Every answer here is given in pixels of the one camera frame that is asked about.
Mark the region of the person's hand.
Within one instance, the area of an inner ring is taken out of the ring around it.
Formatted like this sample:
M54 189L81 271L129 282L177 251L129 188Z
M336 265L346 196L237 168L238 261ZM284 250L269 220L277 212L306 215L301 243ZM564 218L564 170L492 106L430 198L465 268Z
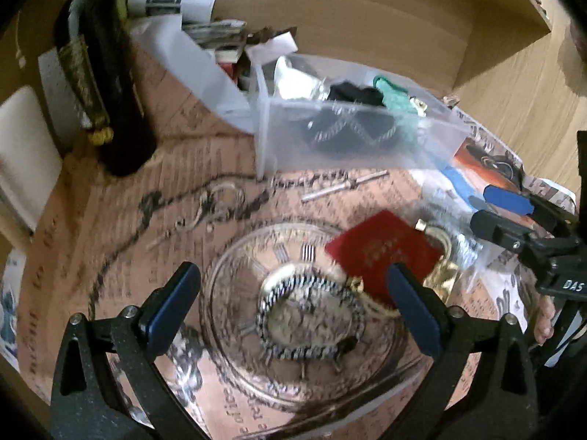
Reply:
M553 319L556 314L553 299L547 295L541 295L535 312L533 336L535 342L542 346L553 335Z

